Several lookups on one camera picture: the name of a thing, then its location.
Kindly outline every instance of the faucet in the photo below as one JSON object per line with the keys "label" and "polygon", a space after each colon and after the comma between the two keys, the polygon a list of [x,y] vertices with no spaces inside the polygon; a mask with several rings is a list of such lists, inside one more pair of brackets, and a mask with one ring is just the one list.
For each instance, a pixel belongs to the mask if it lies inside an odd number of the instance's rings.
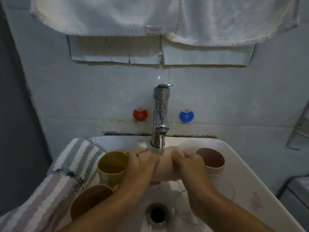
{"label": "faucet", "polygon": [[154,121],[150,144],[160,147],[160,135],[166,135],[170,129],[168,125],[168,98],[170,97],[171,84],[159,84],[154,88]]}

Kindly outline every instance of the red sticker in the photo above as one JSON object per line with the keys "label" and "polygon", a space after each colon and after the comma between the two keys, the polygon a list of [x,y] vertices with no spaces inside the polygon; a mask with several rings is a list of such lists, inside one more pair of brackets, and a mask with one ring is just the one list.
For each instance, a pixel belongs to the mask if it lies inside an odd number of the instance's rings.
{"label": "red sticker", "polygon": [[136,108],[133,112],[133,117],[137,121],[144,121],[145,119],[147,119],[147,116],[148,116],[147,110],[142,107]]}

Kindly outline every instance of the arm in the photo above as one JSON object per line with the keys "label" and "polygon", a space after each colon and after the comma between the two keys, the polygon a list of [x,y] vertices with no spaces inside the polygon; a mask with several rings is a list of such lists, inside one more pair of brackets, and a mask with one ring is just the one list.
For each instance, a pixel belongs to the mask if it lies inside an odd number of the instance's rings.
{"label": "arm", "polygon": [[188,191],[190,207],[214,232],[274,232],[255,216],[239,207],[214,188],[201,156],[177,151],[172,159],[180,170]]}
{"label": "arm", "polygon": [[160,157],[152,154],[147,162],[141,164],[137,154],[147,149],[129,152],[126,175],[117,191],[76,221],[59,232],[116,232],[136,212],[138,202],[150,184],[152,173]]}

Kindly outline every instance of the towel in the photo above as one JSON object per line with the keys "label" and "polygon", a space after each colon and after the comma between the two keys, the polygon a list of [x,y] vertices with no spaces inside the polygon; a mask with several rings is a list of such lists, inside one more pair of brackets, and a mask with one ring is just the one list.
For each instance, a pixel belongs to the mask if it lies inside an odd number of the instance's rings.
{"label": "towel", "polygon": [[179,0],[31,0],[30,13],[67,35],[147,36],[176,30]]}
{"label": "towel", "polygon": [[299,25],[300,0],[181,0],[179,28],[164,36],[195,46],[263,42]]}
{"label": "towel", "polygon": [[94,179],[96,165],[104,154],[87,140],[75,138],[52,163],[47,177],[31,197],[0,217],[1,232],[53,231],[59,212],[65,210]]}

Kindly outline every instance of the striped towel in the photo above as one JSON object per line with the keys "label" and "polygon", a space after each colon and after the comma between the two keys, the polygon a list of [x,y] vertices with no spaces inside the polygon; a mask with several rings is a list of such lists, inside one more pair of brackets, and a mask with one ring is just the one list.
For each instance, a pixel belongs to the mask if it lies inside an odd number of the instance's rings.
{"label": "striped towel", "polygon": [[75,138],[52,163],[47,177],[21,206],[0,217],[0,231],[45,231],[59,205],[73,198],[94,179],[96,164],[104,152],[84,139]]}

